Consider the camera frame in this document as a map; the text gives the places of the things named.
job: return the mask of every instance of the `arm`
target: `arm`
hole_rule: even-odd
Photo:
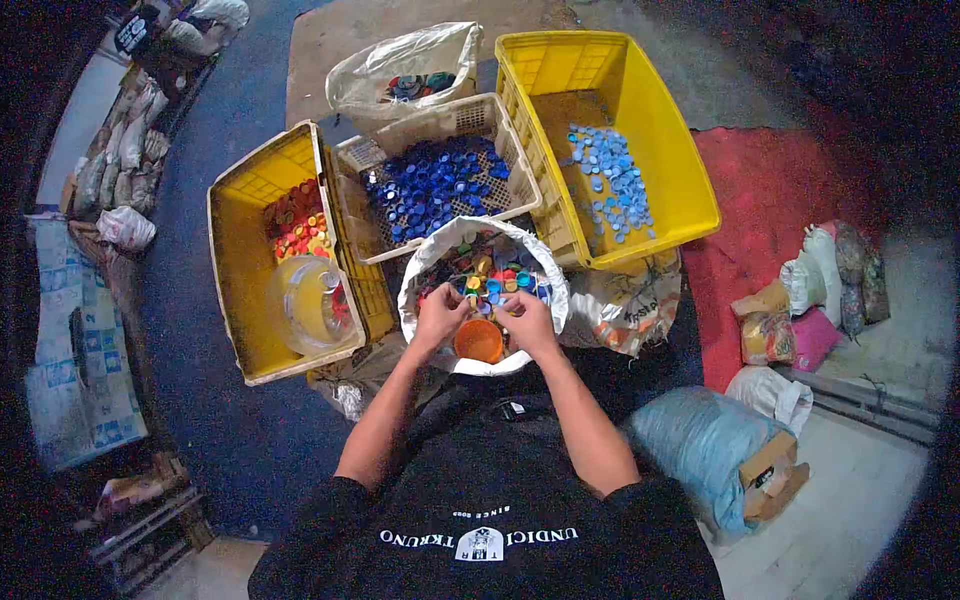
[[[417,369],[457,330],[467,312],[467,300],[449,283],[426,298],[420,308],[417,334],[350,432],[335,476],[358,481],[371,492],[379,486],[390,470],[394,450],[407,424],[410,388]]]
[[[566,360],[553,335],[550,309],[522,292],[506,297],[506,310],[494,309],[496,318],[540,365],[577,476],[601,498],[637,483],[634,453]]]

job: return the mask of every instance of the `black t-shirt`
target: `black t-shirt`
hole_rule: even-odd
[[[676,481],[598,500],[529,424],[432,438],[379,498],[343,477],[319,486],[251,599],[723,597]]]

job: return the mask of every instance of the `snack package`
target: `snack package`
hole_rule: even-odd
[[[738,321],[750,313],[781,313],[790,309],[790,296],[779,279],[774,279],[762,290],[730,303]]]
[[[797,342],[786,313],[750,313],[740,326],[740,352],[748,365],[793,363]]]

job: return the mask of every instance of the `white logo print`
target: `white logo print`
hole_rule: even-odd
[[[502,561],[503,534],[490,527],[468,531],[457,542],[458,561]]]

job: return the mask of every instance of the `person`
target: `person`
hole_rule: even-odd
[[[470,312],[444,284],[333,476],[260,560],[250,598],[723,596],[683,490],[640,477],[564,356],[549,307],[504,298],[495,317],[540,367],[550,414],[521,420],[525,399],[505,414],[470,398],[488,409],[405,437],[417,369]]]

